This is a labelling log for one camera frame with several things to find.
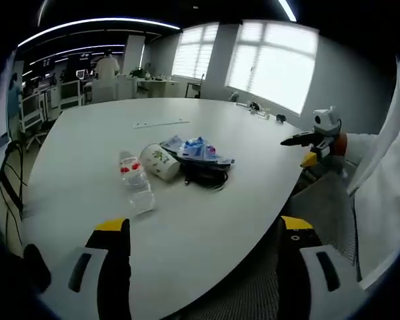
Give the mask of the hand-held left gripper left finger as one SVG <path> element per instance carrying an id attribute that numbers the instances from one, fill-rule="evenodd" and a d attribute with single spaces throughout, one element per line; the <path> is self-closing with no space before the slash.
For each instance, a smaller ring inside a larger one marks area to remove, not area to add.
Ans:
<path id="1" fill-rule="evenodd" d="M 58 319 L 131 319 L 130 220 L 94 228 L 51 272 L 41 299 Z"/>

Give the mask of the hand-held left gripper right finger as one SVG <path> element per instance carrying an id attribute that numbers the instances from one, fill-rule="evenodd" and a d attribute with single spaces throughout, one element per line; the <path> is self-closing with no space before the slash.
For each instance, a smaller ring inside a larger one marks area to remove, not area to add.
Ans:
<path id="1" fill-rule="evenodd" d="M 278 319 L 349 319 L 365 300 L 350 262 L 305 220 L 282 216 Z"/>

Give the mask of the person's right hand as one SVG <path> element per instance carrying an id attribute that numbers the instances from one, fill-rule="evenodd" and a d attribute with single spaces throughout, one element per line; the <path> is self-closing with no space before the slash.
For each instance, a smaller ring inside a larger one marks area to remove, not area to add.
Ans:
<path id="1" fill-rule="evenodd" d="M 333 144 L 333 154 L 335 156 L 344 157 L 346 154 L 346 150 L 347 150 L 347 134 L 340 133 L 335 138 L 335 141 Z"/>

